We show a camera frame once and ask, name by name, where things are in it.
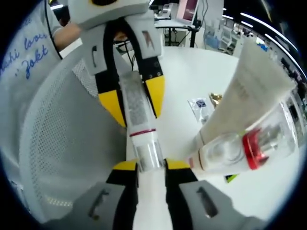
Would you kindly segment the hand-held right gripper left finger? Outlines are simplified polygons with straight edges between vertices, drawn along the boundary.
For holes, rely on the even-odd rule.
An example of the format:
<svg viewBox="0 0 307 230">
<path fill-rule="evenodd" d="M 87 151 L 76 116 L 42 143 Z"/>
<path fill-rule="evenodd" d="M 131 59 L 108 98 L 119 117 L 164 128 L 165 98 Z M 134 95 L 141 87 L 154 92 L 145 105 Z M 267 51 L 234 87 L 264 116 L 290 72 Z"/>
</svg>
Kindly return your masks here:
<svg viewBox="0 0 307 230">
<path fill-rule="evenodd" d="M 137 163 L 116 164 L 106 182 L 97 183 L 74 204 L 70 230 L 131 230 L 138 204 Z"/>
</svg>

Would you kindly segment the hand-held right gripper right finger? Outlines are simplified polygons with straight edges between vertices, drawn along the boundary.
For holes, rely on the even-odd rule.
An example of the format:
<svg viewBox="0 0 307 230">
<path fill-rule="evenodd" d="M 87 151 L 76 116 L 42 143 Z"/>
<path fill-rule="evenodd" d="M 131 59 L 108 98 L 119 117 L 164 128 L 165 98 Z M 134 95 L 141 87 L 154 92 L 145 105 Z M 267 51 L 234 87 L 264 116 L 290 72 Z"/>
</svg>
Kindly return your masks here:
<svg viewBox="0 0 307 230">
<path fill-rule="evenodd" d="M 175 230 L 238 230 L 240 213 L 226 194 L 199 181 L 184 161 L 165 159 L 166 202 Z"/>
</svg>

